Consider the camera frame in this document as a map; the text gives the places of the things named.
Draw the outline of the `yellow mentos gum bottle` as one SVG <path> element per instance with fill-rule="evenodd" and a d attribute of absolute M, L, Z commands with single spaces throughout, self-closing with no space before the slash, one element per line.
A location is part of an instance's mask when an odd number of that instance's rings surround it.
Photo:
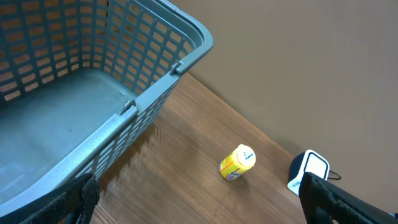
<path fill-rule="evenodd" d="M 240 144 L 231 154 L 225 157 L 219 166 L 222 178 L 234 180 L 253 168 L 256 163 L 256 154 L 251 147 Z"/>

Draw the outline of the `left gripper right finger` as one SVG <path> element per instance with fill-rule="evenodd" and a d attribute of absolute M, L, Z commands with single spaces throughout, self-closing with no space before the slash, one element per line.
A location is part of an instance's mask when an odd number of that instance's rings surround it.
<path fill-rule="evenodd" d="M 299 198 L 307 223 L 397 223 L 378 209 L 317 175 L 303 175 Z"/>

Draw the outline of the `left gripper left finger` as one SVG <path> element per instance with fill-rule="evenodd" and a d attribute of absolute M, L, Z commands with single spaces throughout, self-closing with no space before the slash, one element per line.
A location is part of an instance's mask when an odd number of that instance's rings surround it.
<path fill-rule="evenodd" d="M 86 173 L 2 216 L 1 223 L 89 223 L 99 200 L 99 182 Z"/>

